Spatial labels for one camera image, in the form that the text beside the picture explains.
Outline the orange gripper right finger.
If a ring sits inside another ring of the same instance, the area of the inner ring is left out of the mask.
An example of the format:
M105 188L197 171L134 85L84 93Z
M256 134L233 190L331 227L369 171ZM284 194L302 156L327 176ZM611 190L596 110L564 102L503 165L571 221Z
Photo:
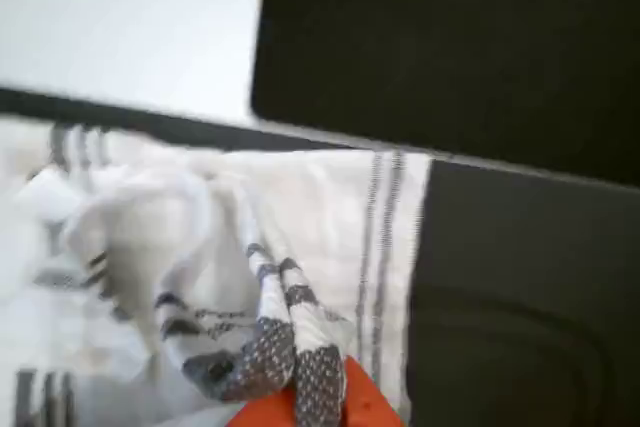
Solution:
M347 385L342 425L401 427L403 421L361 365L351 356L345 362Z

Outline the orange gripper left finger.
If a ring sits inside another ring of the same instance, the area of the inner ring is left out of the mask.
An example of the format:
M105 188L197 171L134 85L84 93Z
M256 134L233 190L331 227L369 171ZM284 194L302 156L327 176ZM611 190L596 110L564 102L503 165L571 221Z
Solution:
M295 391L287 387L247 402L227 423L231 427L294 427Z

